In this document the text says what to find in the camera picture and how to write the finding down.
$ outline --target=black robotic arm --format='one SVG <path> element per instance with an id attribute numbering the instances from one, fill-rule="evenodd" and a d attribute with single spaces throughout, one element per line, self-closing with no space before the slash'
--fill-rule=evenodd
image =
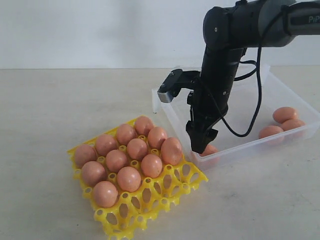
<path id="1" fill-rule="evenodd" d="M 194 152 L 203 153 L 217 137 L 213 126 L 220 120 L 237 137 L 249 135 L 262 99 L 261 49 L 284 47 L 299 35 L 320 35 L 320 0 L 239 0 L 233 7 L 215 6 L 207 12 L 203 21 L 206 46 L 201 71 L 175 69 L 158 89 L 163 103 L 170 103 L 182 88 L 191 90 L 186 100 L 190 120 L 185 129 Z M 236 78 L 236 73 L 247 48 L 258 48 L 257 61 L 251 61 L 256 65 L 251 75 L 257 74 L 259 99 L 247 132 L 239 134 L 224 116 L 234 81 L 244 79 Z"/>

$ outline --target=egg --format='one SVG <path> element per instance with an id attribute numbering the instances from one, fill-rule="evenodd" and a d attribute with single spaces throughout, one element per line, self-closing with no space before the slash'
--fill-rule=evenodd
<path id="1" fill-rule="evenodd" d="M 118 200 L 118 190 L 116 186 L 109 181 L 97 183 L 93 190 L 93 200 L 101 208 L 111 208 Z"/>
<path id="2" fill-rule="evenodd" d="M 205 147 L 203 153 L 201 153 L 199 155 L 200 155 L 200 157 L 205 157 L 205 156 L 208 156 L 211 154 L 216 154 L 217 152 L 219 152 L 219 150 L 215 146 L 208 144 Z"/>
<path id="3" fill-rule="evenodd" d="M 132 193 L 139 189 L 141 185 L 141 175 L 134 167 L 125 166 L 118 172 L 116 181 L 123 191 Z"/>
<path id="4" fill-rule="evenodd" d="M 81 179 L 90 187 L 94 187 L 97 183 L 106 180 L 106 178 L 105 167 L 97 161 L 88 161 L 81 169 Z"/>
<path id="5" fill-rule="evenodd" d="M 275 125 L 269 125 L 269 126 L 266 126 L 260 130 L 258 137 L 259 137 L 259 139 L 264 139 L 266 137 L 280 134 L 283 132 L 284 132 L 284 130 L 281 127 L 275 126 Z M 285 137 L 282 136 L 277 139 L 273 139 L 273 140 L 268 141 L 267 144 L 268 145 L 277 145 L 277 144 L 282 143 L 284 141 L 284 139 L 285 139 Z"/>
<path id="6" fill-rule="evenodd" d="M 96 161 L 98 158 L 94 147 L 88 144 L 81 144 L 75 149 L 74 163 L 77 168 L 82 168 L 85 163 L 90 161 Z"/>
<path id="7" fill-rule="evenodd" d="M 154 154 L 148 154 L 142 159 L 141 170 L 146 177 L 157 178 L 162 172 L 162 161 Z"/>
<path id="8" fill-rule="evenodd" d="M 111 150 L 118 149 L 117 141 L 109 134 L 101 134 L 95 140 L 95 149 L 99 156 L 105 157 Z"/>
<path id="9" fill-rule="evenodd" d="M 132 139 L 137 137 L 135 129 L 127 123 L 121 124 L 116 130 L 116 139 L 121 145 L 127 146 Z"/>
<path id="10" fill-rule="evenodd" d="M 177 165 L 182 159 L 182 146 L 175 137 L 167 138 L 161 145 L 161 158 L 165 164 Z"/>
<path id="11" fill-rule="evenodd" d="M 141 161 L 148 154 L 148 145 L 142 139 L 134 138 L 128 143 L 126 152 L 130 158 Z"/>
<path id="12" fill-rule="evenodd" d="M 150 130 L 154 127 L 152 120 L 146 116 L 139 116 L 134 122 L 134 129 L 138 135 L 148 136 Z"/>
<path id="13" fill-rule="evenodd" d="M 298 119 L 298 111 L 290 106 L 283 106 L 278 108 L 273 112 L 273 119 L 279 123 L 283 124 L 285 121 L 290 119 Z"/>
<path id="14" fill-rule="evenodd" d="M 111 150 L 105 157 L 106 167 L 113 173 L 128 165 L 127 155 L 118 149 Z"/>
<path id="15" fill-rule="evenodd" d="M 300 119 L 290 119 L 290 120 L 285 121 L 281 125 L 281 128 L 284 131 L 289 131 L 289 130 L 296 129 L 296 128 L 299 128 L 299 127 L 302 127 L 305 125 L 306 125 L 306 123 Z"/>
<path id="16" fill-rule="evenodd" d="M 160 126 L 152 128 L 147 136 L 147 142 L 152 149 L 161 149 L 162 143 L 168 138 L 167 132 Z"/>

